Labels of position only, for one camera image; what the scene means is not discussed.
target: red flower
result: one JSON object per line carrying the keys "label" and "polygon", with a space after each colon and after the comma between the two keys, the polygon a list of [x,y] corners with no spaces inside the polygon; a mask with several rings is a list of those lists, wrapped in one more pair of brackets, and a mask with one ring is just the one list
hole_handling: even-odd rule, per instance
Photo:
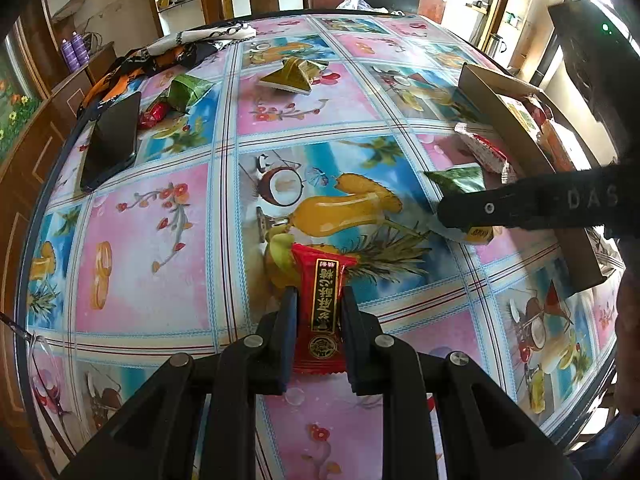
{"label": "red flower", "polygon": [[325,442],[329,438],[329,430],[327,428],[319,428],[317,424],[312,424],[309,429],[311,438],[317,442]]}
{"label": "red flower", "polygon": [[187,186],[186,184],[178,184],[176,187],[174,187],[174,194],[176,196],[184,195],[185,193],[187,193],[188,189],[189,186]]}

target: red and white snack package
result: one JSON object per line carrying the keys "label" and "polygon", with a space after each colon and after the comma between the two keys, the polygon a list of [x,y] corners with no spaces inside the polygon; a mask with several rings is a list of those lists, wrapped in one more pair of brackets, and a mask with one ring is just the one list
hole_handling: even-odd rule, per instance
{"label": "red and white snack package", "polygon": [[480,166],[491,173],[500,174],[503,184],[516,181],[516,174],[509,164],[507,156],[499,148],[483,136],[468,132],[465,123],[456,124],[455,131]]}
{"label": "red and white snack package", "polygon": [[346,371],[340,338],[340,295],[344,271],[355,258],[331,254],[301,244],[291,246],[300,272],[298,336],[293,371],[335,374]]}

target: gold emblem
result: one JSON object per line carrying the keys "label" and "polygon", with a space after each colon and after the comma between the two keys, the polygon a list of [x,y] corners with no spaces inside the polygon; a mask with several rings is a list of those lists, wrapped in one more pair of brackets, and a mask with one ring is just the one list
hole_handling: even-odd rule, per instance
{"label": "gold emblem", "polygon": [[328,359],[337,350],[336,342],[325,335],[317,335],[309,341],[309,353],[317,359]]}

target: metal screw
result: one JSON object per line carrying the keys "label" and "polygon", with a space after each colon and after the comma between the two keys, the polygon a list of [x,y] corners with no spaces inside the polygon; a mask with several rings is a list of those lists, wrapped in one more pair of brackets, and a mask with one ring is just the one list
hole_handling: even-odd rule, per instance
{"label": "metal screw", "polygon": [[393,346],[395,343],[394,339],[387,334],[380,334],[379,336],[376,336],[375,341],[376,341],[376,345],[382,348],[389,348],[390,346]]}
{"label": "metal screw", "polygon": [[169,359],[169,364],[171,366],[175,366],[176,368],[184,366],[188,363],[189,363],[189,355],[183,352],[180,352],[179,354],[174,354]]}
{"label": "metal screw", "polygon": [[456,366],[464,366],[469,363],[469,356],[464,352],[452,352],[449,360]]}
{"label": "metal screw", "polygon": [[244,346],[248,346],[249,348],[258,348],[258,346],[262,346],[262,338],[257,335],[248,335],[244,338]]}

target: table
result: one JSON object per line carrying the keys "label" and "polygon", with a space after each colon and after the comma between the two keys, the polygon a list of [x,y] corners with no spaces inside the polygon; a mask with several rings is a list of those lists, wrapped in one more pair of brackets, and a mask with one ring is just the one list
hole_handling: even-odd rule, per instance
{"label": "table", "polygon": [[[621,271],[572,294],[552,232],[498,229],[487,246],[462,246],[427,228],[438,195],[424,171],[473,161],[455,124],[501,146],[456,89],[464,62],[494,65],[421,17],[252,25],[254,40],[189,71],[212,87],[188,116],[141,135],[132,168],[79,192],[90,123],[57,176],[26,321],[56,353],[63,409],[93,434],[174,352],[220,352],[251,333],[296,282],[295,240],[356,255],[350,285],[386,332],[420,352],[466,352],[547,434],[571,423],[610,364]],[[329,63],[309,96],[256,85],[290,54]],[[145,107],[181,72],[128,92]],[[337,206],[328,216],[309,197]],[[382,399],[355,397],[345,374],[298,375],[285,396],[258,400],[256,438],[259,478],[377,479]]]}

